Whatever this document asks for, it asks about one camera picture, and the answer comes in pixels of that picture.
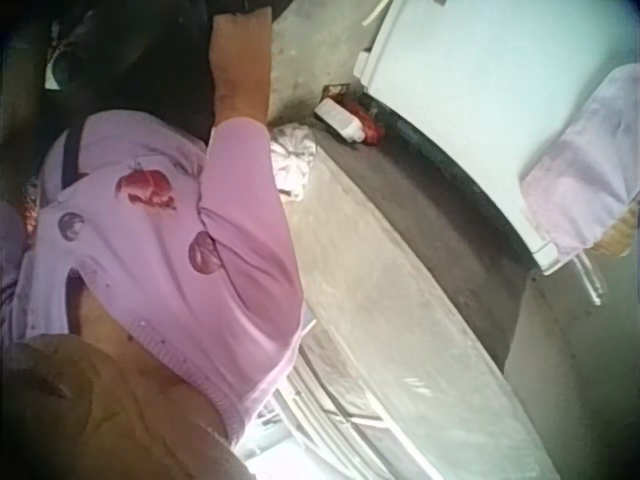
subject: sleeve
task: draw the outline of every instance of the sleeve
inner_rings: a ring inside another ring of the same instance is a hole
[[[240,302],[268,330],[299,330],[302,287],[267,129],[247,118],[219,125],[200,181],[201,217]]]
[[[20,215],[0,201],[0,327],[3,337],[18,285],[25,242]]]

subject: pink cloth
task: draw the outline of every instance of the pink cloth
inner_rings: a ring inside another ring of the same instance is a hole
[[[616,68],[522,181],[537,230],[561,263],[592,247],[637,201],[639,91],[640,64]]]
[[[64,135],[43,170],[35,251],[12,341],[68,333],[79,274],[107,311],[218,408],[232,443],[289,372],[302,289],[264,126],[234,119],[201,142],[139,112],[90,117],[81,178],[61,191]]]

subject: plastic bag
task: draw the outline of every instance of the plastic bag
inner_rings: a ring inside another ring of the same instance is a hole
[[[302,200],[317,151],[318,145],[309,127],[292,123],[272,132],[271,161],[281,195]]]

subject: circle print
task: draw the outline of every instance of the circle print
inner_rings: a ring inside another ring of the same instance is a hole
[[[211,275],[222,267],[216,243],[208,232],[199,232],[189,245],[189,263],[202,275]]]
[[[84,227],[84,217],[77,213],[68,212],[58,220],[58,230],[60,235],[67,242],[73,242],[80,236],[80,232]]]

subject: pink shirt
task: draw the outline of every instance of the pink shirt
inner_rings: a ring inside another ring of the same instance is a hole
[[[66,282],[79,274],[113,318],[213,402],[237,442],[292,367],[301,335],[302,289],[267,130],[230,120],[207,150],[144,113],[100,113],[82,135],[87,176],[61,191],[64,137],[43,169],[12,341],[68,333]]]

